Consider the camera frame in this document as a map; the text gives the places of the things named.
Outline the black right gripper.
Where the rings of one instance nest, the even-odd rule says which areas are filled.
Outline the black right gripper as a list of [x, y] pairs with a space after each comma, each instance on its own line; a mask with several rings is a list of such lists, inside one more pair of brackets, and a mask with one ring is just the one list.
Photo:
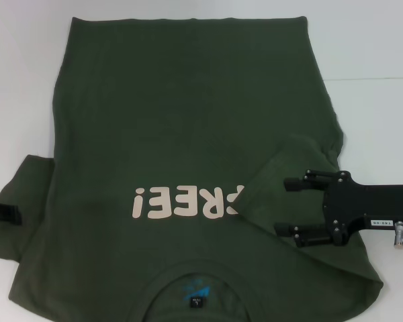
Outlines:
[[283, 180], [287, 192], [323, 191], [325, 224], [275, 223], [279, 237], [291, 237], [298, 248], [347, 244], [361, 230], [392, 230], [394, 243], [403, 244], [403, 184], [364, 185], [347, 171], [308, 169], [303, 177]]

